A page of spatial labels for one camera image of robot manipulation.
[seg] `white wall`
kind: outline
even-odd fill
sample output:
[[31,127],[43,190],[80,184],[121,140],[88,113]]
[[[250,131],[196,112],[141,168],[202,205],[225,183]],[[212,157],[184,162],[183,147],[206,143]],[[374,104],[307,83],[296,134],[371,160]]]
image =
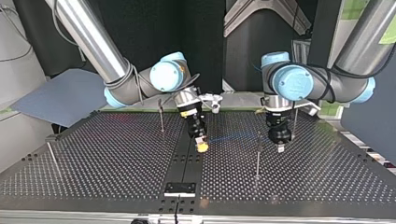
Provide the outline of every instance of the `white wall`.
[[[0,3],[14,7],[12,0],[0,0]],[[19,18],[9,11],[7,14],[24,33]],[[29,45],[0,15],[0,61],[18,57],[28,49]],[[0,78],[0,111],[45,82],[33,51],[16,61],[0,62]],[[45,137],[51,133],[46,121],[17,112],[0,113],[0,172],[42,146]]]

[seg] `robotic arm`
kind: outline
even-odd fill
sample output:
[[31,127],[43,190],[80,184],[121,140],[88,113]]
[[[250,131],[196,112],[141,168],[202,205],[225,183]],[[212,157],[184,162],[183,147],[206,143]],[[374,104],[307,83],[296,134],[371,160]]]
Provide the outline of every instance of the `robotic arm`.
[[[295,102],[312,99],[356,104],[370,99],[374,76],[387,66],[395,50],[395,45],[379,44],[395,12],[395,1],[370,1],[332,69],[291,63],[287,52],[262,56],[268,137],[278,151],[291,141],[288,119]],[[373,73],[387,55],[382,68]]]
[[187,120],[190,137],[195,139],[199,152],[207,151],[202,104],[211,101],[212,111],[216,113],[222,98],[197,93],[181,52],[164,56],[152,67],[138,73],[121,56],[87,0],[46,1],[104,80],[104,94],[110,105],[120,108],[162,92],[175,93],[177,108],[181,117]]

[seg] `black connector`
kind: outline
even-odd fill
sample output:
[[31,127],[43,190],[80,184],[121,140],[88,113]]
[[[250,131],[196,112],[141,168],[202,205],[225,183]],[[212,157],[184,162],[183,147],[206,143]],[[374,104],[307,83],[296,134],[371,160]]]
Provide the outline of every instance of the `black connector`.
[[268,138],[277,145],[291,141],[291,130],[288,127],[291,110],[282,112],[268,111],[265,114],[266,124],[270,128]]

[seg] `gray wall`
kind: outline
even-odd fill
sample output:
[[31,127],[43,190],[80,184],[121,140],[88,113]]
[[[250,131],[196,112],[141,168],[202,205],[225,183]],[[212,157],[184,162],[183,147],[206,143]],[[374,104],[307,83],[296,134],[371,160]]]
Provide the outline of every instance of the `gray wall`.
[[362,142],[396,164],[396,57],[379,74],[375,94],[345,110],[341,123]]

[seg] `optical breadboard table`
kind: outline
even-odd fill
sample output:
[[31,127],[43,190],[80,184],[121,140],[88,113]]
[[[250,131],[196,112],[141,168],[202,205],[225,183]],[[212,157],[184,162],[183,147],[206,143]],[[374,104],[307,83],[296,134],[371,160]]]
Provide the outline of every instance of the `optical breadboard table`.
[[[264,114],[207,113],[205,122],[200,154],[178,113],[163,114],[164,132],[158,113],[92,114],[0,174],[0,220],[396,219],[396,176],[325,121],[300,113],[283,153],[263,138],[259,175]],[[194,197],[165,197],[169,183],[193,184]]]

